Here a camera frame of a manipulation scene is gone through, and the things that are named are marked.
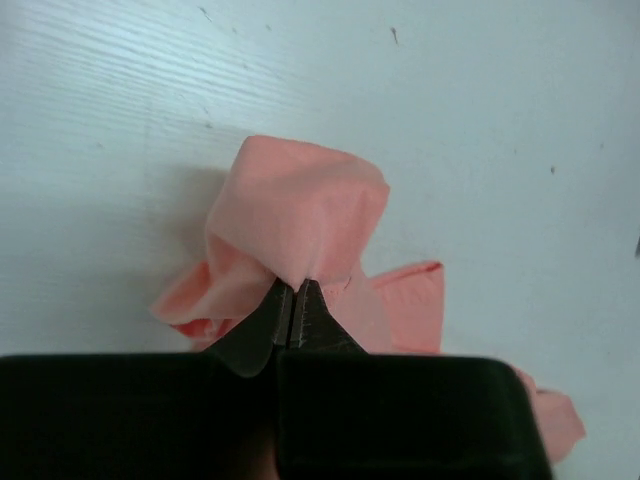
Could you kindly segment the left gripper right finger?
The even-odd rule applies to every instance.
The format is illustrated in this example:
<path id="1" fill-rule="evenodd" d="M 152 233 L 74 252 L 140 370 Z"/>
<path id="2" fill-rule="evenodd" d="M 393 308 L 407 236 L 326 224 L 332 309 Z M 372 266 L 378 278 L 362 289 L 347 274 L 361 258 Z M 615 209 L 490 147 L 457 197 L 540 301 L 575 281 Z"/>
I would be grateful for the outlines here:
<path id="1" fill-rule="evenodd" d="M 331 315 L 319 283 L 306 279 L 293 294 L 286 348 L 329 353 L 365 354 L 365 350 Z"/>

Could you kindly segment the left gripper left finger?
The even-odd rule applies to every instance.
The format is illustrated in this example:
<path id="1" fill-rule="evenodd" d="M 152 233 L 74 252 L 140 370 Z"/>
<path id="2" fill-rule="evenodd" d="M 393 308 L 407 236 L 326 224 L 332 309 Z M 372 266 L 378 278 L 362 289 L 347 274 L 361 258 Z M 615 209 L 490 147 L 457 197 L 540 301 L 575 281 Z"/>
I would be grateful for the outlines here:
<path id="1" fill-rule="evenodd" d="M 258 307 L 210 348 L 219 364 L 240 378 L 258 376 L 269 363 L 278 336 L 287 337 L 294 291 L 276 279 Z"/>

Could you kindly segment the pink t-shirt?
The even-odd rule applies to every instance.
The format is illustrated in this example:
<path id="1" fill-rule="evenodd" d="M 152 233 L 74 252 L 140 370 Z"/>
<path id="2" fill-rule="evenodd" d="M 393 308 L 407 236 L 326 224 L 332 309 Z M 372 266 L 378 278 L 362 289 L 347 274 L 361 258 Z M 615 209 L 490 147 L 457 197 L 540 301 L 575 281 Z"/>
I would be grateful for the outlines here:
<path id="1" fill-rule="evenodd" d="M 294 140 L 242 144 L 205 225 L 206 257 L 154 315 L 204 353 L 276 279 L 319 283 L 365 354 L 286 348 L 254 378 L 223 375 L 192 447 L 195 479 L 549 479 L 585 435 L 571 399 L 487 358 L 440 351 L 444 268 L 370 277 L 385 209 L 373 164 Z"/>

